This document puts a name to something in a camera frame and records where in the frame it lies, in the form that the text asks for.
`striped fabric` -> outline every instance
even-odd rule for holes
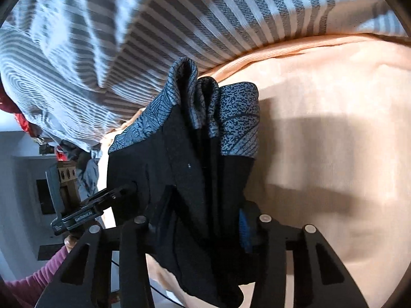
[[[30,122],[89,150],[180,56],[201,74],[279,41],[354,33],[406,36],[384,0],[20,0],[0,73]]]

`cable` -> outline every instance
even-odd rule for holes
[[[116,263],[114,260],[111,260],[111,262],[112,262],[114,265],[120,267],[120,265],[118,265],[118,263]],[[155,288],[155,287],[153,287],[153,286],[151,286],[151,285],[150,285],[150,287],[151,287],[151,289],[155,290],[158,294],[160,294],[162,297],[164,297],[164,298],[166,298],[167,300],[171,301],[171,302],[174,303],[175,305],[178,305],[179,307],[185,308],[183,305],[180,305],[179,303],[175,302],[174,300],[171,300],[167,295],[164,295],[163,293],[161,293],[157,288]]]
[[[171,300],[167,295],[164,295],[163,293],[161,293],[157,288],[151,286],[151,289],[155,290],[158,294],[160,294],[162,297],[166,298],[167,300],[171,301],[172,303],[174,303],[175,305],[178,305],[179,307],[185,308],[183,305],[180,305],[179,303],[175,302],[174,300]]]

